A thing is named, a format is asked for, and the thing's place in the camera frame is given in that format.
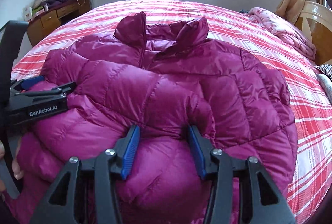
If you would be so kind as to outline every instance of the desk drawer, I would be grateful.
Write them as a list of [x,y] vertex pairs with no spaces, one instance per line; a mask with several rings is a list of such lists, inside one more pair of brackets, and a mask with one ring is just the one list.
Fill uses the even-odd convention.
[[59,23],[56,11],[51,11],[40,18],[44,28],[49,28],[53,24]]
[[58,15],[58,18],[61,18],[76,10],[77,10],[77,3],[72,3],[72,4],[66,5],[66,6],[62,7],[61,9],[57,10],[56,13]]

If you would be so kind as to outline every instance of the purple puffer jacket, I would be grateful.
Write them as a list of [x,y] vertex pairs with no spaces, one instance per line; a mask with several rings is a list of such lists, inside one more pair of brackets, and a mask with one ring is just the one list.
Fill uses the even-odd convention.
[[[21,224],[64,162],[112,148],[132,124],[140,126],[141,141],[131,175],[117,182],[126,224],[201,222],[210,184],[197,176],[183,131],[188,124],[233,157],[257,156],[287,194],[297,131],[285,78],[247,51],[207,39],[208,31],[205,18],[147,26],[141,12],[122,19],[114,35],[89,35],[49,52],[41,72],[46,81],[32,90],[70,81],[77,88],[67,97],[69,111],[34,124],[23,137],[24,190],[17,200],[6,196]],[[232,223],[237,192],[234,183]]]

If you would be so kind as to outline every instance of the desk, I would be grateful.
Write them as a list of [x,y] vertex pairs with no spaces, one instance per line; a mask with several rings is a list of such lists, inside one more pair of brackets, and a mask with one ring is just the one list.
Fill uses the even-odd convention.
[[40,14],[29,23],[27,29],[32,47],[61,25],[90,10],[90,0],[68,0]]

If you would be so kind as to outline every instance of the red plaid bedsheet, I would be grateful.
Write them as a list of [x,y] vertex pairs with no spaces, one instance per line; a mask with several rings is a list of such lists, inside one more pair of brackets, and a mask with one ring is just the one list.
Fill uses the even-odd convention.
[[206,17],[209,38],[243,47],[268,68],[282,71],[291,93],[290,104],[298,130],[298,155],[287,201],[299,224],[317,209],[332,182],[332,106],[313,64],[273,36],[246,14],[202,3],[171,0],[133,0],[93,9],[61,26],[36,45],[13,69],[12,79],[38,75],[48,51],[66,48],[92,33],[113,32],[125,16],[139,11],[147,23],[170,23]]

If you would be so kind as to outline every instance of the human hand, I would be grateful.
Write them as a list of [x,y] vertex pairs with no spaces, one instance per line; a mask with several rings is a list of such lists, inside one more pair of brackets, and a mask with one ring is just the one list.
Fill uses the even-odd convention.
[[[18,146],[17,146],[17,149],[16,149],[15,156],[17,156],[17,154],[19,153],[20,146],[21,146],[21,139],[18,142]],[[2,142],[0,141],[0,159],[2,159],[4,157],[4,155],[5,155],[5,148],[4,148],[3,144],[2,144]],[[14,176],[15,176],[15,178],[17,180],[21,179],[24,176],[24,171],[21,171],[20,166],[19,166],[19,164],[17,162],[16,157],[13,160],[12,169],[13,169],[13,172],[14,172]],[[0,192],[3,192],[5,190],[6,190],[6,186],[1,181],[1,178],[0,178]]]

